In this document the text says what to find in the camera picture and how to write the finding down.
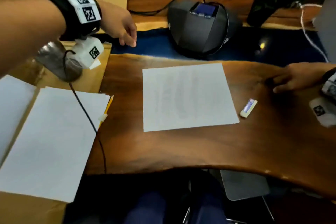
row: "eraser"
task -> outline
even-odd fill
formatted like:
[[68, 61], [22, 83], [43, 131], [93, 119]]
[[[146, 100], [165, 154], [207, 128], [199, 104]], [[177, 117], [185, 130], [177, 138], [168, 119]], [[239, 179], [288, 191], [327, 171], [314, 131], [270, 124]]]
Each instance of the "eraser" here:
[[255, 105], [258, 103], [257, 100], [254, 100], [252, 98], [250, 98], [249, 102], [247, 102], [246, 106], [244, 107], [244, 109], [240, 112], [240, 116], [246, 118], [247, 116], [249, 116], [250, 112], [252, 112], [253, 108], [255, 107]]

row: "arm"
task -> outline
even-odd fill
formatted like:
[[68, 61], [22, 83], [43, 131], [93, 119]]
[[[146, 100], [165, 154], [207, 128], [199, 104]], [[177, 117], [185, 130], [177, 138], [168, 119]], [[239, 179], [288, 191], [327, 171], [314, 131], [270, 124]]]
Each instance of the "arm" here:
[[0, 2], [0, 78], [37, 54], [66, 29], [58, 8], [49, 0]]
[[[121, 45], [137, 45], [137, 27], [131, 14], [99, 1], [102, 29]], [[0, 1], [0, 78], [19, 63], [37, 55], [66, 30], [60, 10], [49, 0]]]
[[323, 82], [326, 72], [335, 68], [336, 64], [330, 63], [293, 63], [286, 66], [282, 73], [273, 78], [277, 85], [274, 93], [290, 90], [301, 90]]

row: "power cord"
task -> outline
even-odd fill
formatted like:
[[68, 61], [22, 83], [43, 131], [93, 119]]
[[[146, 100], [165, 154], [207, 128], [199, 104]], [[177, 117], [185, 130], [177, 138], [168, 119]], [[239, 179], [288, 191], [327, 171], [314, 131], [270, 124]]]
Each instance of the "power cord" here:
[[[66, 58], [66, 56], [67, 56], [67, 54], [68, 54], [69, 52], [71, 52], [71, 53], [73, 53], [73, 54], [76, 54], [73, 50], [67, 50], [67, 51], [64, 53], [64, 56], [63, 56], [63, 68], [64, 68], [64, 73], [65, 73], [65, 77], [66, 77], [66, 78], [67, 78], [68, 76], [67, 76], [67, 68], [66, 68], [66, 64], [65, 64], [65, 58]], [[71, 82], [69, 82], [69, 86], [70, 86], [70, 88], [71, 88], [73, 94], [75, 95], [75, 97], [76, 97], [76, 99], [77, 99], [79, 105], [82, 107], [82, 110], [83, 110], [84, 113], [86, 114], [86, 117], [89, 119], [89, 121], [90, 121], [90, 123], [91, 123], [91, 126], [93, 127], [93, 129], [94, 129], [94, 131], [95, 131], [95, 133], [96, 133], [96, 135], [97, 135], [98, 131], [97, 131], [97, 129], [95, 128], [95, 126], [94, 126], [94, 124], [93, 124], [93, 122], [92, 122], [92, 120], [91, 120], [89, 114], [88, 114], [87, 111], [85, 110], [85, 108], [84, 108], [82, 102], [79, 100], [79, 97], [78, 97], [78, 95], [76, 94], [76, 91], [74, 90], [74, 88], [73, 88]], [[107, 171], [106, 171], [106, 157], [105, 157], [105, 152], [104, 152], [104, 148], [103, 148], [103, 144], [102, 144], [102, 142], [100, 141], [100, 139], [98, 139], [98, 141], [99, 141], [99, 145], [100, 145], [100, 148], [101, 148], [101, 152], [103, 153], [104, 173], [106, 174]]]
[[168, 4], [166, 4], [161, 9], [155, 10], [155, 11], [141, 11], [141, 12], [138, 12], [138, 11], [129, 10], [129, 12], [131, 14], [139, 14], [139, 15], [143, 15], [143, 16], [155, 16], [159, 12], [162, 12], [163, 10], [167, 9], [174, 1], [175, 0], [170, 1]]
[[309, 36], [307, 35], [306, 33], [306, 30], [305, 30], [305, 24], [303, 23], [303, 14], [304, 14], [304, 11], [305, 11], [305, 7], [307, 6], [316, 6], [316, 7], [322, 7], [321, 5], [316, 5], [316, 4], [305, 4], [305, 5], [302, 5], [300, 3], [298, 3], [300, 9], [301, 9], [301, 18], [300, 18], [300, 22], [301, 22], [301, 27], [302, 27], [302, 30], [303, 30], [303, 33], [304, 33], [304, 36], [306, 37], [306, 39], [308, 40], [308, 42], [311, 44], [311, 46], [313, 46], [319, 53], [321, 53], [321, 55], [323, 56], [323, 58], [325, 59], [325, 61], [327, 63], [329, 63], [329, 60], [326, 56], [326, 54], [309, 38]]

